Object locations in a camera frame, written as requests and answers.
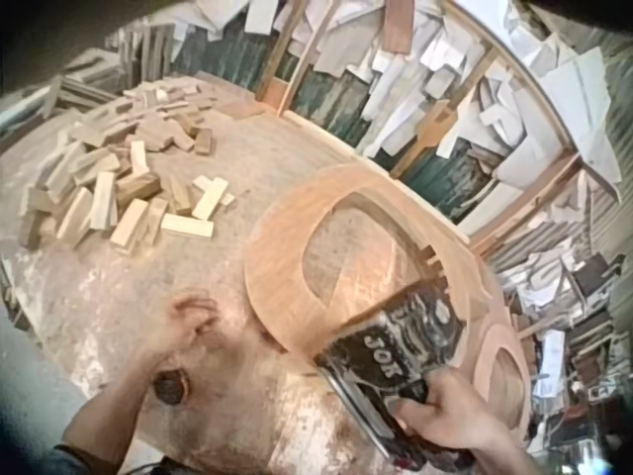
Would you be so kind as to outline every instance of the wooden workbench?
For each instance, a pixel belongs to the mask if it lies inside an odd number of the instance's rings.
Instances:
[[[218,84],[222,101],[239,94]],[[273,114],[234,121],[209,111],[213,157],[153,153],[148,164],[188,182],[199,174],[228,181],[236,199],[215,217],[211,241],[161,235],[156,247],[128,257],[96,233],[71,250],[49,232],[39,250],[28,252],[16,242],[22,191],[57,131],[72,121],[71,114],[48,121],[0,158],[0,253],[46,354],[93,396],[128,363],[170,293],[206,288],[222,312],[217,331],[169,361],[188,372],[190,398],[172,408],[150,392],[139,420],[143,439],[208,471],[395,473],[326,383],[302,374],[305,367],[263,335],[244,291],[243,246],[266,208],[316,170],[351,158]],[[359,212],[337,212],[316,233],[305,272],[322,298],[331,294],[341,254],[362,220]]]

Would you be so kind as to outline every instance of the lumber pile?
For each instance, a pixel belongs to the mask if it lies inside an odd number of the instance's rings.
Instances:
[[[57,82],[81,90],[84,97],[90,93],[61,76]],[[228,183],[204,175],[191,183],[171,174],[160,176],[148,160],[153,151],[170,148],[212,154],[213,133],[202,112],[216,99],[205,86],[191,77],[143,82],[60,131],[35,182],[24,190],[20,245],[37,249],[47,219],[53,221],[55,237],[71,248],[90,232],[99,232],[128,255],[139,244],[155,245],[160,230],[210,239],[214,213],[234,200]],[[194,187],[203,193],[198,202]]]

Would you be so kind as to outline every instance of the corrugated metal wall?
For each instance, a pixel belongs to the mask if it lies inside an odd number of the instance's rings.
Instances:
[[[553,16],[548,19],[551,20],[547,22],[548,26],[560,32],[578,52],[601,46],[603,54],[608,57],[622,53],[633,44],[619,35],[588,29]],[[207,33],[203,29],[190,33],[176,58],[175,69],[187,74],[204,70],[254,90],[264,61],[278,35],[276,32],[270,37],[247,34],[243,30],[244,20],[245,16],[240,15],[231,22],[219,42],[207,42]],[[633,95],[629,92],[633,86],[633,61],[627,56],[626,52],[622,53],[624,59],[607,68],[609,92],[613,99],[607,118],[607,133],[620,159],[622,206],[616,209],[604,193],[597,192],[592,196],[592,206],[588,207],[585,223],[542,225],[500,249],[490,259],[490,264],[496,269],[514,265],[529,253],[551,248],[569,236],[575,238],[581,258],[596,251],[603,252],[607,259],[620,252],[633,258],[633,228],[628,225],[633,216],[633,134],[629,134],[630,125],[633,124]],[[289,80],[297,62],[296,57],[286,53],[277,76]],[[291,110],[346,143],[357,146],[369,127],[369,123],[360,118],[368,90],[367,84],[349,72],[336,79],[310,69],[293,100]],[[390,169],[406,149],[394,157],[381,150],[376,161]],[[462,204],[489,181],[479,165],[466,155],[467,149],[465,142],[458,142],[449,160],[429,150],[424,159],[405,176],[405,183],[411,189],[456,223],[469,211],[463,209]],[[633,284],[633,272],[628,270],[630,268],[626,266],[626,273],[616,287],[610,307],[620,325],[627,328],[630,326],[629,316],[633,313],[633,296],[628,293]]]

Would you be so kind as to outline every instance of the concrete floor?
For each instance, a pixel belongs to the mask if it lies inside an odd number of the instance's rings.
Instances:
[[[60,442],[64,428],[85,402],[61,369],[12,327],[0,302],[0,428],[34,461]],[[161,458],[159,451],[135,438],[122,471]]]

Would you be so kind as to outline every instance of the wooden rib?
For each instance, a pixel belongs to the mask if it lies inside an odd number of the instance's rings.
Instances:
[[[266,92],[268,91],[270,83],[275,77],[275,72],[277,72],[279,64],[281,64],[281,60],[284,57],[284,52],[286,52],[286,49],[288,49],[288,45],[290,44],[290,40],[292,39],[292,34],[295,31],[295,28],[297,28],[297,25],[299,24],[302,16],[304,15],[307,5],[308,0],[293,0],[290,17],[286,21],[286,25],[284,25],[284,28],[279,34],[279,38],[275,43],[275,47],[273,47],[273,50],[268,56],[266,67],[264,68],[264,71],[261,74],[261,78],[259,79],[259,85],[257,86],[257,90],[255,91],[255,100],[263,101],[264,97],[266,96]]]
[[[308,40],[308,43],[306,44],[306,47],[304,48],[304,52],[299,58],[297,67],[295,67],[295,72],[293,73],[293,76],[290,79],[290,83],[288,84],[286,93],[284,94],[284,97],[281,101],[279,109],[277,110],[278,117],[281,117],[284,111],[286,111],[286,109],[290,107],[290,104],[293,98],[295,97],[295,94],[297,94],[297,91],[299,90],[299,86],[301,85],[304,75],[306,74],[306,71],[308,70],[308,66],[310,65],[310,60],[312,59],[312,56],[315,54],[315,51],[317,50],[318,42],[320,41],[321,37],[325,33],[325,30],[327,29],[327,25],[329,24],[329,21],[332,19],[332,17],[334,16],[334,13],[338,9],[340,2],[341,0],[329,0],[327,4],[327,9],[325,10],[325,13],[323,14],[323,18],[321,19],[320,24],[318,25],[318,27],[316,27],[315,32],[313,33],[311,38]]]

